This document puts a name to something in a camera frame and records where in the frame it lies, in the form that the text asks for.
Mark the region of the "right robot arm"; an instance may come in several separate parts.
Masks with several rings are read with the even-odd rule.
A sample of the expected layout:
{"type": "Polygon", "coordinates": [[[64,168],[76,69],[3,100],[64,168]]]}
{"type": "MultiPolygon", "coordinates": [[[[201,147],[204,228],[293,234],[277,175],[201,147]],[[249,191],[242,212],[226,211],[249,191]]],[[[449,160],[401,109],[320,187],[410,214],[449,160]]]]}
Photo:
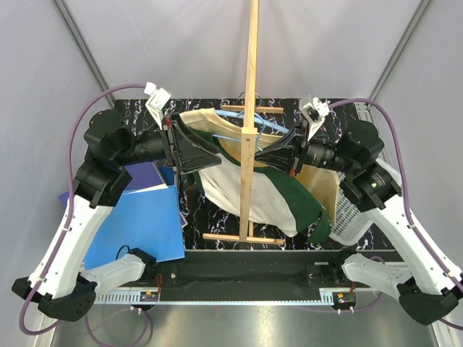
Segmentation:
{"type": "Polygon", "coordinates": [[[408,220],[404,185],[378,160],[384,143],[368,121],[353,120],[335,144],[310,140],[294,127],[280,140],[258,152],[256,160],[291,176],[307,164],[343,173],[344,196],[376,224],[407,265],[400,270],[354,253],[328,269],[335,286],[363,283],[396,299],[421,325],[430,325],[455,309],[462,299],[462,271],[425,232],[408,220]]]}

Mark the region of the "green and white t shirt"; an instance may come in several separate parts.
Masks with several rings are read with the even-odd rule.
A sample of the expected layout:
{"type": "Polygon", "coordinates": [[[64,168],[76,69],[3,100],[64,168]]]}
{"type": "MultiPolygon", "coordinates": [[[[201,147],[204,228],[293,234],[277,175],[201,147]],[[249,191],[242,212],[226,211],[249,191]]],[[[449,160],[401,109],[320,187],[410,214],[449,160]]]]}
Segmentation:
{"type": "MultiPolygon", "coordinates": [[[[194,133],[218,149],[221,158],[221,164],[194,172],[198,189],[220,209],[239,215],[239,161],[210,132],[194,133]]],[[[306,232],[315,223],[308,238],[314,244],[324,242],[331,233],[328,213],[322,204],[294,177],[269,166],[254,169],[250,220],[275,226],[288,237],[306,232]]]]}

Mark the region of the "light blue wire hanger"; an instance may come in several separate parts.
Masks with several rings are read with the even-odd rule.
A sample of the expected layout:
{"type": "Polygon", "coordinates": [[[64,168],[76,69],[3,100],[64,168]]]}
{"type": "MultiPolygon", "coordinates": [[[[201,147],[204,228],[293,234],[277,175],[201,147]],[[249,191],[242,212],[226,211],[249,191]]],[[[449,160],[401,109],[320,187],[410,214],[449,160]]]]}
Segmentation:
{"type": "MultiPolygon", "coordinates": [[[[242,138],[242,130],[235,124],[218,118],[212,121],[211,131],[215,137],[225,140],[234,140],[240,142],[242,138]]],[[[268,134],[258,134],[255,140],[255,149],[262,151],[265,147],[273,142],[274,138],[268,134]]]]}

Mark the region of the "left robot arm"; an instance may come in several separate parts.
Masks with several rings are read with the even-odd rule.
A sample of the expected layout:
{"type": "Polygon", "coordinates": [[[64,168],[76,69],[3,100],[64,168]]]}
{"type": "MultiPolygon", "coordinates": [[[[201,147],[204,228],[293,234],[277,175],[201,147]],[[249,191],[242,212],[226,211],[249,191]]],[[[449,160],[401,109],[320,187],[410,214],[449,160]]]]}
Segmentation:
{"type": "Polygon", "coordinates": [[[134,248],[119,260],[82,271],[82,261],[98,229],[132,180],[128,165],[165,159],[182,174],[221,164],[218,149],[190,131],[175,114],[157,132],[135,136],[115,110],[95,114],[84,140],[83,164],[72,175],[67,209],[43,259],[28,277],[13,282],[12,292],[38,305],[55,320],[76,322],[101,294],[125,283],[149,286],[156,259],[134,248]]]}

